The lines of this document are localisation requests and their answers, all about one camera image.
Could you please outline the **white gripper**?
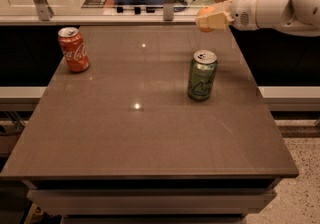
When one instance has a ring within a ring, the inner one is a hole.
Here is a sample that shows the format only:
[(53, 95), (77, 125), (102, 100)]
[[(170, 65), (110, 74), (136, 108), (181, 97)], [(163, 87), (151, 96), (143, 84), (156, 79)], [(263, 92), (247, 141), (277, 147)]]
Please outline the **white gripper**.
[(201, 31), (226, 29), (232, 26), (241, 31), (258, 29), (256, 14), (258, 0), (226, 0), (213, 5), (217, 13), (208, 13), (196, 17)]

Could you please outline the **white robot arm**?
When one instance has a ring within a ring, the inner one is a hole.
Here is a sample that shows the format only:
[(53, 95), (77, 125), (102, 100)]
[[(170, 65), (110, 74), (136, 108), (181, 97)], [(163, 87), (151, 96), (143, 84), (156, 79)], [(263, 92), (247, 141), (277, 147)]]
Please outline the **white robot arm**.
[(227, 0), (202, 8), (195, 22), (200, 31), (274, 29), (306, 37), (320, 35), (320, 0)]

